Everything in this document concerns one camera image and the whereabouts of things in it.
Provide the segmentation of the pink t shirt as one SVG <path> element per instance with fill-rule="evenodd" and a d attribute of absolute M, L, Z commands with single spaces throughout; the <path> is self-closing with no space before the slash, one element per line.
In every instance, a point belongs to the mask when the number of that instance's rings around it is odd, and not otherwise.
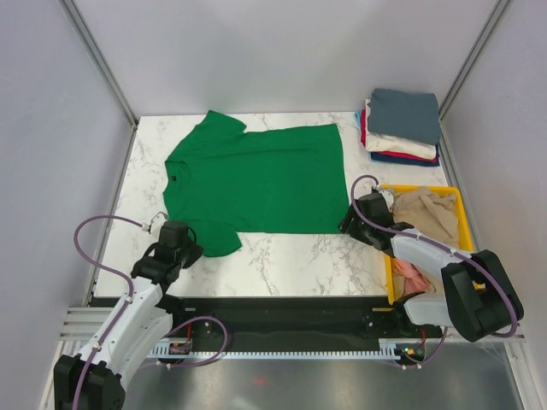
<path fill-rule="evenodd" d="M 411 263 L 400 259 L 392 261 L 393 272 L 403 278 L 403 294 L 413 294 L 425 292 L 430 286 L 430 282 L 422 273 Z"/>

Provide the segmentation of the beige t shirt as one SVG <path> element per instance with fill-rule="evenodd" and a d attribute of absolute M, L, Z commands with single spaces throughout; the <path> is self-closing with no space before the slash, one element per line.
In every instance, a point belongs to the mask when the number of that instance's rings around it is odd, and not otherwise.
<path fill-rule="evenodd" d="M 395 192 L 392 188 L 388 191 L 394 196 L 391 211 L 395 222 L 407 222 L 431 239 L 458 248 L 460 235 L 459 219 L 455 214 L 455 194 L 441 196 L 427 187 L 408 192 Z M 426 293 L 443 293 L 441 279 L 414 266 L 430 282 Z M 395 299 L 406 296 L 403 294 L 403 278 L 396 275 L 393 270 L 392 277 Z"/>

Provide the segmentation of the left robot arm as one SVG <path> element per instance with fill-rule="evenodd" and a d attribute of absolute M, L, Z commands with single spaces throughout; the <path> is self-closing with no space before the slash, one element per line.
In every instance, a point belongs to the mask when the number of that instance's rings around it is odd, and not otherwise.
<path fill-rule="evenodd" d="M 168 294 L 181 269 L 203 254 L 196 233 L 185 223 L 163 223 L 128 276 L 119 301 L 89 342 L 63 354 L 53 370 L 56 409 L 120 409 L 132 377 L 165 335 L 187 327 L 183 302 Z"/>

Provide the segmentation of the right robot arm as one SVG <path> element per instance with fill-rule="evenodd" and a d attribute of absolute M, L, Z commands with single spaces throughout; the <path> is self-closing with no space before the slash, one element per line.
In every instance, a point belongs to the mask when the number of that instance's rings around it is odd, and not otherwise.
<path fill-rule="evenodd" d="M 411 336 L 422 325 L 455 329 L 465 340 L 512 337 L 524 316 L 498 256 L 460 248 L 456 196 L 426 187 L 376 188 L 352 197 L 338 229 L 383 252 L 406 280 L 393 302 L 393 330 Z"/>

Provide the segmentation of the yellow plastic bin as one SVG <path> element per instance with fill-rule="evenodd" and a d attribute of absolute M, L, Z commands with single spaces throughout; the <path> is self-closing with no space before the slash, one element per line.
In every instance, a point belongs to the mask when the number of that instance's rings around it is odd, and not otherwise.
<path fill-rule="evenodd" d="M 412 190 L 417 190 L 420 187 L 427 187 L 432 192 L 438 193 L 441 196 L 444 196 L 447 194 L 455 194 L 456 195 L 455 214 L 456 214 L 456 217 L 459 219 L 458 231 L 460 235 L 458 248 L 466 250 L 466 251 L 474 250 L 471 232 L 468 226 L 468 218 L 463 206 L 462 196 L 460 191 L 457 188 L 446 187 L 446 186 L 433 186 L 433 185 L 418 186 L 418 185 L 403 185 L 403 184 L 384 184 L 382 187 L 386 190 L 388 190 L 389 188 L 392 188 L 395 192 L 408 192 Z M 395 302 L 398 299 L 395 299 L 395 295 L 394 295 L 391 259 L 393 258 L 391 258 L 390 256 L 386 256 L 385 258 L 386 289 L 388 294 L 388 301 Z"/>

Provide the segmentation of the green t shirt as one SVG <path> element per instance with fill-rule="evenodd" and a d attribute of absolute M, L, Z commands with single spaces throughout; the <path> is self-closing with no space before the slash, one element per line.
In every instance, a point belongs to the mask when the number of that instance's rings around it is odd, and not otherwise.
<path fill-rule="evenodd" d="M 168 216 L 187 223 L 207 257 L 242 233 L 336 234 L 349 199 L 336 125 L 250 132 L 210 111 L 165 160 Z"/>

